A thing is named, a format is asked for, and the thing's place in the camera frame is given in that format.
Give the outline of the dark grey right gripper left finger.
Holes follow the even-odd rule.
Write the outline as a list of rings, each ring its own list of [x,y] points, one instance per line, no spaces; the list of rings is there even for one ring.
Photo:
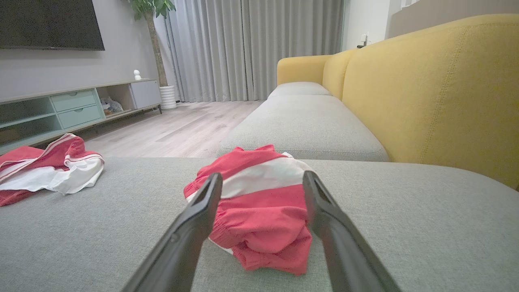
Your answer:
[[[191,292],[202,245],[213,230],[222,186],[222,175],[210,174],[122,292]]]

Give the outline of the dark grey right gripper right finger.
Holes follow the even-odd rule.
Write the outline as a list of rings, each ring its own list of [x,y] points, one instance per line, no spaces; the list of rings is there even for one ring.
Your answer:
[[[309,228],[322,241],[333,292],[401,292],[315,172],[304,172],[303,189]]]

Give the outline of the red and white jersey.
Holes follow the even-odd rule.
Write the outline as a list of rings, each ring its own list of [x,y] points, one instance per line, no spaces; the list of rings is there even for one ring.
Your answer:
[[[41,190],[68,195],[95,186],[103,157],[85,141],[66,133],[45,149],[21,146],[0,156],[0,206],[20,202]]]

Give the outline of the red shorts with white band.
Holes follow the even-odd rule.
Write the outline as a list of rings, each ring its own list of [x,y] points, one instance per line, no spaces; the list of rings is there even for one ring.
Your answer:
[[[207,178],[223,178],[209,240],[232,254],[248,271],[272,268],[301,275],[307,271],[313,237],[302,186],[310,167],[272,144],[252,151],[236,147],[197,172],[184,188],[192,201]]]

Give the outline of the large grey sofa seat cushion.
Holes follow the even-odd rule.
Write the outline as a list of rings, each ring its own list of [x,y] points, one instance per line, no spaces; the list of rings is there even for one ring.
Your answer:
[[[213,159],[106,158],[94,187],[0,207],[0,292],[120,292]],[[306,160],[407,292],[519,292],[519,192],[450,167]]]

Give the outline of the medium grey sofa seat cushion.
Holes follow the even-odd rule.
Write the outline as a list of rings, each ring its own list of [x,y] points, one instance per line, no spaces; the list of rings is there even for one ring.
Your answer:
[[[296,159],[389,161],[379,140],[337,98],[286,95],[269,98],[220,143],[220,157],[239,147],[273,145]]]

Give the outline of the white ribbed plant pot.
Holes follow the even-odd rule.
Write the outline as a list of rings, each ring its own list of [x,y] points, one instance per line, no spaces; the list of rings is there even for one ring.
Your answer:
[[[161,86],[159,87],[161,94],[161,109],[173,110],[177,108],[177,95],[175,86]]]

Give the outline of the grey plush toy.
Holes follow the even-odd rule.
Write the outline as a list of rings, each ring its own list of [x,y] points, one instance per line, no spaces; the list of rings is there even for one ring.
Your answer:
[[[113,100],[111,97],[101,97],[100,102],[104,111],[104,114],[106,116],[117,114],[119,112],[122,112],[124,109],[122,105]]]

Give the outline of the small grey sofa seat cushion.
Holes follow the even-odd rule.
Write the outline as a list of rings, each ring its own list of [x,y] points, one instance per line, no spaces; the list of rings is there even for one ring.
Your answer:
[[[268,98],[284,97],[293,95],[327,95],[331,96],[330,91],[321,84],[315,82],[289,82],[278,85],[268,96]]]

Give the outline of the mint and grey tv cabinet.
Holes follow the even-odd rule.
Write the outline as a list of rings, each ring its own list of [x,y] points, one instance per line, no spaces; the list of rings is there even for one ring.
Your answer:
[[[106,116],[101,97],[119,102],[123,111]],[[161,110],[161,94],[152,79],[0,101],[0,155],[153,109]]]

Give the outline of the yellow sofa backrest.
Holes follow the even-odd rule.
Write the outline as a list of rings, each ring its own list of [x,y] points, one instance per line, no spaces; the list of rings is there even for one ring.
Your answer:
[[[460,168],[519,188],[519,14],[280,59],[277,85],[290,82],[321,84],[390,161]]]

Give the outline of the grey pleated curtain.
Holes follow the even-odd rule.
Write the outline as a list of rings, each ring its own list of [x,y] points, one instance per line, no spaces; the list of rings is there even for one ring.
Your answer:
[[[181,102],[265,100],[283,58],[341,48],[346,0],[173,0],[164,21]]]

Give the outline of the green indoor tree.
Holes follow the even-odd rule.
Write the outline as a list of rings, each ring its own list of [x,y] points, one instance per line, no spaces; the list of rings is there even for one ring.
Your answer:
[[[166,87],[168,86],[167,78],[154,19],[160,15],[167,18],[167,13],[176,11],[176,6],[173,0],[128,0],[128,2],[133,10],[135,20],[141,18],[146,20],[158,71],[159,86]]]

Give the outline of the black wall television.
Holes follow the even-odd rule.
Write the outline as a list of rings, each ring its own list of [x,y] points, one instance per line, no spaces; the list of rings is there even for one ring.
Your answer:
[[[92,0],[0,0],[0,48],[105,50]]]

